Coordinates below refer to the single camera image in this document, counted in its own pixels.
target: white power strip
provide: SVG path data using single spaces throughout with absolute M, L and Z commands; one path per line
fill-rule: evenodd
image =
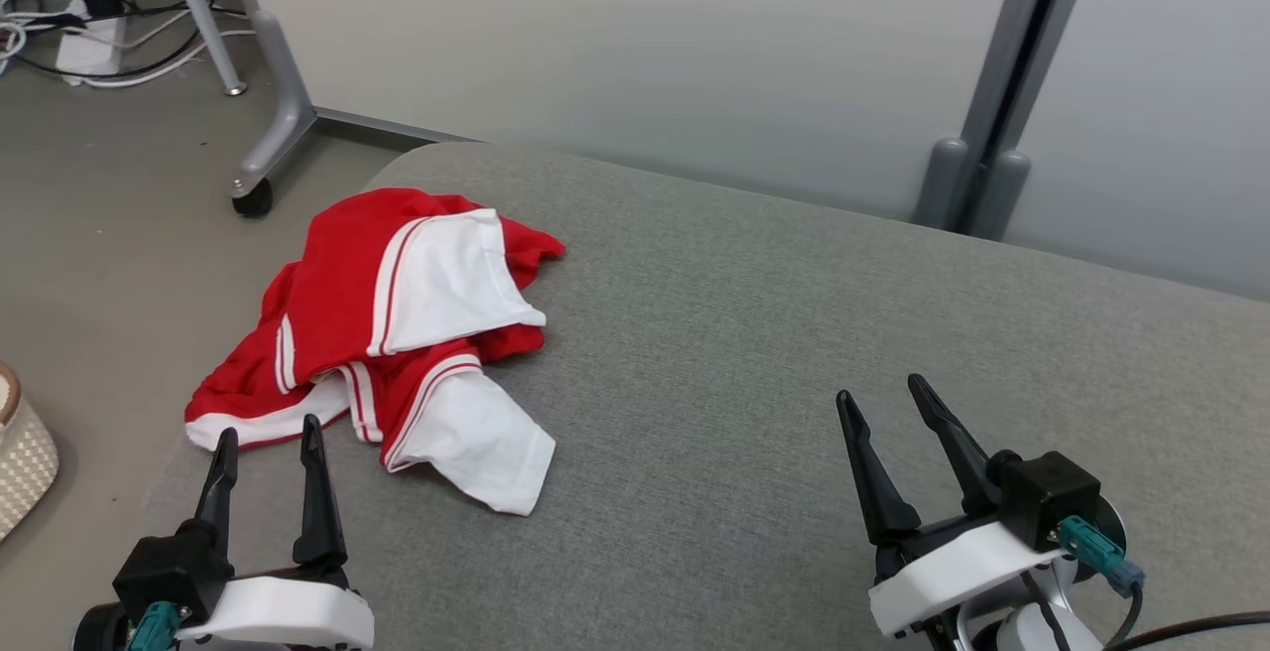
M 84 0 L 72 0 L 66 10 L 80 18 L 88 18 L 88 6 Z M 123 42 L 123 18 L 108 18 L 85 24 L 85 29 L 105 41 L 113 43 Z M 69 72 L 83 72 L 85 75 L 114 75 L 119 72 L 119 61 L 123 57 L 123 48 L 103 43 L 85 36 L 64 33 L 62 42 L 57 47 L 57 70 Z M 79 85 L 83 77 L 64 75 L 62 80 L 71 85 Z

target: white partition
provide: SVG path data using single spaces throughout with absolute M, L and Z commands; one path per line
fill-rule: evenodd
M 1006 241 L 1270 298 L 1270 0 L 1077 0 Z
M 259 0 L 314 104 L 907 217 L 1002 0 Z

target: woven basket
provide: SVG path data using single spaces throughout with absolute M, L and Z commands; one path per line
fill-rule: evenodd
M 22 397 L 18 374 L 0 362 L 0 542 L 48 492 L 57 448 Z

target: caster wheel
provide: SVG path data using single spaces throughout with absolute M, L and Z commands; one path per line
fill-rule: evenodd
M 245 217 L 263 217 L 273 208 L 273 185 L 268 180 L 260 183 L 241 198 L 234 198 L 234 211 Z
M 123 604 L 102 604 L 91 607 L 79 628 L 71 651 L 123 651 L 128 646 L 128 617 L 123 614 Z

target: gray tabletop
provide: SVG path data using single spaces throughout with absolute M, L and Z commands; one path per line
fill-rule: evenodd
M 871 623 L 833 407 L 851 390 L 923 520 L 952 516 L 913 371 L 989 452 L 1057 448 L 1102 480 L 1148 575 L 1139 628 L 1270 607 L 1266 303 L 527 148 L 432 145 L 390 185 L 466 194 L 569 253 L 527 291 L 545 349 L 490 369 L 559 444 L 533 515 L 326 434 L 377 648 L 923 648 Z M 241 572 L 288 563 L 297 456 L 244 453 Z M 151 532 L 190 514 L 207 459 L 175 443 Z M 1102 638 L 1126 609 L 1097 580 L 1076 598 Z

